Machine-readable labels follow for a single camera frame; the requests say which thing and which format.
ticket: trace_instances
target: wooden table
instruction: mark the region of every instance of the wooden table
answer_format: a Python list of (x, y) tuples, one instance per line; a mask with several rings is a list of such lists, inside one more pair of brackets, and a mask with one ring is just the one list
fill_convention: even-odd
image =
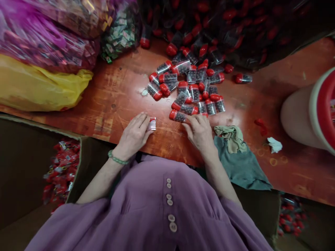
[[(157, 117), (157, 130), (142, 151), (201, 166), (202, 160), (184, 128), (169, 120), (176, 92), (158, 102), (150, 95), (141, 95), (148, 75), (167, 59), (166, 46), (164, 41), (153, 40), (150, 50), (138, 48), (112, 65), (98, 62), (82, 101), (68, 111), (28, 113), (6, 106), (0, 106), (0, 111), (115, 144), (130, 119), (147, 111)], [(241, 128), (244, 140), (275, 189), (335, 206), (335, 156), (293, 141), (280, 123), (285, 98), (334, 67), (334, 56), (333, 41), (322, 39), (255, 73), (251, 84), (235, 84), (232, 74), (227, 74), (226, 80), (217, 85), (225, 98), (226, 112), (209, 119), (213, 126)], [(254, 124), (258, 118), (268, 128), (266, 137), (282, 142), (283, 150), (279, 153), (271, 154), (266, 137)]]

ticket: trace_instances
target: yellow plastic bag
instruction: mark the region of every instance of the yellow plastic bag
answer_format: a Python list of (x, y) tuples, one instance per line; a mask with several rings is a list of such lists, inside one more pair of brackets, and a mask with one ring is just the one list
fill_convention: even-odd
[(52, 73), (0, 54), (0, 103), (29, 112), (63, 111), (78, 104), (92, 77), (89, 70)]

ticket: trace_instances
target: woman's right hand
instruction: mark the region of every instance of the woman's right hand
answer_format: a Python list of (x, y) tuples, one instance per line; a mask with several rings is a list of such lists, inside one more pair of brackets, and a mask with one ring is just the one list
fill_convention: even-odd
[(203, 115), (192, 115), (188, 117), (190, 125), (183, 123), (191, 143), (200, 151), (203, 157), (211, 155), (217, 156), (217, 148), (214, 145), (212, 137), (212, 128), (210, 127), (209, 120)]

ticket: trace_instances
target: green bead bracelet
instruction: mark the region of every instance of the green bead bracelet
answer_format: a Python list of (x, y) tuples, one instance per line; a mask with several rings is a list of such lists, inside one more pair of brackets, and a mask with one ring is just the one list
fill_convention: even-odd
[(108, 157), (110, 157), (110, 158), (111, 158), (112, 160), (114, 160), (116, 163), (119, 163), (119, 164), (121, 164), (121, 165), (127, 165), (127, 164), (129, 163), (129, 161), (123, 161), (123, 160), (120, 160), (120, 159), (114, 157), (113, 154), (112, 154), (112, 152), (113, 152), (113, 150), (110, 150), (110, 151), (108, 152)]

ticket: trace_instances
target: plastic bucket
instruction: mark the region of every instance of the plastic bucket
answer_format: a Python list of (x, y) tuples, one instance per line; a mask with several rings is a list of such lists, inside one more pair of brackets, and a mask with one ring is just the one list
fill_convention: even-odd
[(286, 133), (308, 146), (325, 149), (335, 155), (335, 126), (330, 101), (335, 99), (335, 67), (312, 85), (289, 96), (280, 119)]

